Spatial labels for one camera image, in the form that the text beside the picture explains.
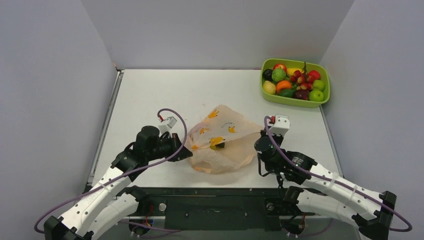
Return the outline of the translucent orange plastic bag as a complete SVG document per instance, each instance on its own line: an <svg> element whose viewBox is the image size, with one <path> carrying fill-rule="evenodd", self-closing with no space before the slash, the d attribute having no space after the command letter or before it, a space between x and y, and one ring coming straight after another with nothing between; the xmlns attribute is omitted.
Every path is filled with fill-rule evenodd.
<svg viewBox="0 0 424 240"><path fill-rule="evenodd" d="M226 105L215 107L188 132L192 168L208 174L234 172L250 164L263 127Z"/></svg>

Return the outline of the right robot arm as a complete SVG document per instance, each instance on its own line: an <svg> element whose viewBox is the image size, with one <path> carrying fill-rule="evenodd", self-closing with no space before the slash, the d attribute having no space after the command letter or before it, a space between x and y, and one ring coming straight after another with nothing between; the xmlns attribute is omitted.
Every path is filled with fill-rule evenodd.
<svg viewBox="0 0 424 240"><path fill-rule="evenodd" d="M282 140L282 136L269 138L261 130L254 148L266 173L276 175L280 186L296 184L282 190L282 207L287 213L323 215L356 227L369 239L388 239L397 199L394 193L358 186L307 155L272 144Z"/></svg>

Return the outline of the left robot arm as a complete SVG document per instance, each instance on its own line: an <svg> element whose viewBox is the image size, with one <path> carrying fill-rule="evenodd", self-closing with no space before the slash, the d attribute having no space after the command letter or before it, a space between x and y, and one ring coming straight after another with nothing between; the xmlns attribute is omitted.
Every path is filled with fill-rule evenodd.
<svg viewBox="0 0 424 240"><path fill-rule="evenodd" d="M90 191L59 217L50 216L44 222L44 238L96 240L122 218L145 214L149 210L146 193L137 186L127 186L150 167L150 161L178 162L192 156L177 133L144 126Z"/></svg>

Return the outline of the green lime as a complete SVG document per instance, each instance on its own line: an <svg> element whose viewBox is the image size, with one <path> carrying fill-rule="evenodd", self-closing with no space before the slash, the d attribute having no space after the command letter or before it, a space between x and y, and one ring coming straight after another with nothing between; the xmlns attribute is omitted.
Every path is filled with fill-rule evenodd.
<svg viewBox="0 0 424 240"><path fill-rule="evenodd" d="M293 89L289 89L289 88L286 88L286 89L282 89L279 93L278 93L278 96L280 96L280 97L285 97L285 98L293 98L293 96L294 96L294 90Z"/></svg>

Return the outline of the yellow lemon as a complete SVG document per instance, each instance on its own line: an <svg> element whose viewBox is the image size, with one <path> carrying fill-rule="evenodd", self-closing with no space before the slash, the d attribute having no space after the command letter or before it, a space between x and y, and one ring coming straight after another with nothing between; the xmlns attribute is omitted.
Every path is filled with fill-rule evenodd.
<svg viewBox="0 0 424 240"><path fill-rule="evenodd" d="M267 94L270 94L270 95L276 94L276 85L271 81L268 81L268 80L264 81L262 85L262 89Z"/></svg>

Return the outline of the dark purple plum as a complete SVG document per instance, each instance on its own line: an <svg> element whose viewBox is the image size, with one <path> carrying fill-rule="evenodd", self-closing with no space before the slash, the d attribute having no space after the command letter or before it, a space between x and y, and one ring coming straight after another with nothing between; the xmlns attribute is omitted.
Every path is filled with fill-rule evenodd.
<svg viewBox="0 0 424 240"><path fill-rule="evenodd" d="M309 93L310 92L308 90L305 90L305 89L296 90L293 93L293 98L298 99L298 100L308 101L309 100Z"/></svg>

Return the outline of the orange fruit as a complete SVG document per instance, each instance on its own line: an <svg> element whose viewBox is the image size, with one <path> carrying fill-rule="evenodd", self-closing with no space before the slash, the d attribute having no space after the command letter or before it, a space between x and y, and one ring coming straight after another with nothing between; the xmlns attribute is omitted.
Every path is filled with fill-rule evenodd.
<svg viewBox="0 0 424 240"><path fill-rule="evenodd" d="M291 89L292 83L288 80L282 80L278 82L275 86L275 93L279 94L282 90Z"/></svg>

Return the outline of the green guava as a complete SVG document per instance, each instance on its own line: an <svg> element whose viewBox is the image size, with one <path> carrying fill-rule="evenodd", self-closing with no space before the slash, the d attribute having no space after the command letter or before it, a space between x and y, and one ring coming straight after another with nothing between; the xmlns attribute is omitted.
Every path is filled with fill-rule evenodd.
<svg viewBox="0 0 424 240"><path fill-rule="evenodd" d="M271 79L273 82L279 83L287 78L287 73L282 68L276 68L272 71Z"/></svg>

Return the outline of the red grape bunch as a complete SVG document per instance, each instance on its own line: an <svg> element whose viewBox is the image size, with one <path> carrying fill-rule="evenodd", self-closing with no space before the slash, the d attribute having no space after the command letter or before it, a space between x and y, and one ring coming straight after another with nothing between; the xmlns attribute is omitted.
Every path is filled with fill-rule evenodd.
<svg viewBox="0 0 424 240"><path fill-rule="evenodd" d="M292 84L292 90L308 90L311 91L313 89L313 82L315 79L313 76L308 76L308 70L306 62L303 63L303 67L300 68L302 71L295 71L292 76L289 77L289 81Z"/></svg>

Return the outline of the yellow banana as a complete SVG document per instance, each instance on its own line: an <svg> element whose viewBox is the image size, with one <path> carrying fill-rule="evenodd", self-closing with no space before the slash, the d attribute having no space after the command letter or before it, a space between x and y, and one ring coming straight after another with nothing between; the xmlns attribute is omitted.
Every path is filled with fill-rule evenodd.
<svg viewBox="0 0 424 240"><path fill-rule="evenodd" d="M299 71L299 72L301 72L302 71L302 69L301 68L296 68L296 67L288 67L287 69L286 69L286 73L287 73L287 75L290 77L290 76L292 76L296 71Z"/></svg>

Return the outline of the red apple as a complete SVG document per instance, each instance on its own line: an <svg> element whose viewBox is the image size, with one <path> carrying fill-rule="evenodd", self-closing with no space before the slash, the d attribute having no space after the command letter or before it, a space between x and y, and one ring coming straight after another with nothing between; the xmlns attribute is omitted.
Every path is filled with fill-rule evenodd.
<svg viewBox="0 0 424 240"><path fill-rule="evenodd" d="M282 64L282 63L275 64L275 65L273 66L273 70L276 70L276 69L281 69L281 70L283 70L285 73L287 73L287 67L286 67L284 64Z"/></svg>

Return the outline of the green apple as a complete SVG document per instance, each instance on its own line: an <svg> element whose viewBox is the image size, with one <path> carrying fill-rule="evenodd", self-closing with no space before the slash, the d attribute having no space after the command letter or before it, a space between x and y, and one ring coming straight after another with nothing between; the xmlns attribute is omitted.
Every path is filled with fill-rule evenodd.
<svg viewBox="0 0 424 240"><path fill-rule="evenodd" d="M313 90L318 90L323 92L326 88L326 84L324 81L317 79L313 82L312 87L313 87Z"/></svg>

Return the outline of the green plastic fruit tray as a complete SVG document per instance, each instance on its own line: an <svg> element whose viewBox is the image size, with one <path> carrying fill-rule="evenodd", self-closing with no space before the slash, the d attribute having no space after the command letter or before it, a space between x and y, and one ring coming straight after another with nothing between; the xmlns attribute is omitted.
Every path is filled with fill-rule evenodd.
<svg viewBox="0 0 424 240"><path fill-rule="evenodd" d="M305 61L267 59L262 64L260 83L265 100L289 106L316 108L331 95L327 71Z"/></svg>

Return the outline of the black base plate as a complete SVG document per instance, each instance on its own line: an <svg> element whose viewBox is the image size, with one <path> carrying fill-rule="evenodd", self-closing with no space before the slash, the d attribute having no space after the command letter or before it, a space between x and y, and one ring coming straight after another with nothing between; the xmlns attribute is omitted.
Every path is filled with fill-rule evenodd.
<svg viewBox="0 0 424 240"><path fill-rule="evenodd" d="M117 196L141 197L133 221L147 218L164 228L182 231L280 231L298 224L305 213L284 203L277 188L125 187Z"/></svg>

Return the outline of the aluminium table rail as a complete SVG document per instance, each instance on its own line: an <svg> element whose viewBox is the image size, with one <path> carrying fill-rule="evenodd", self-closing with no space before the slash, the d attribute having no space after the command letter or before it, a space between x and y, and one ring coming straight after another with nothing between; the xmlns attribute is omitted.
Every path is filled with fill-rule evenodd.
<svg viewBox="0 0 424 240"><path fill-rule="evenodd" d="M96 172L97 172L98 162L100 160L100 155L101 155L102 148L103 148L103 145L104 145L105 137L107 135L110 119L111 119L111 116L113 114L114 106L115 106L115 103L116 103L116 99L117 99L117 96L118 96L118 93L119 93L119 89L120 89L120 86L121 86L121 83L122 83L124 73L125 73L124 69L119 69L117 71L116 80L115 80L113 91L112 91L110 101L109 101L109 104L108 104L106 116L104 118L103 125L102 125L102 128L101 128L100 137L99 137L99 141L98 141L98 144L97 144L97 147L96 147L93 163L92 163L92 166L91 166L91 169L90 169L90 172L89 172L89 176L88 176L88 179L87 179L85 187L84 187L84 191L82 192L83 194L87 193L92 188L92 186L94 185L94 178L95 178L95 175L96 175Z"/></svg>

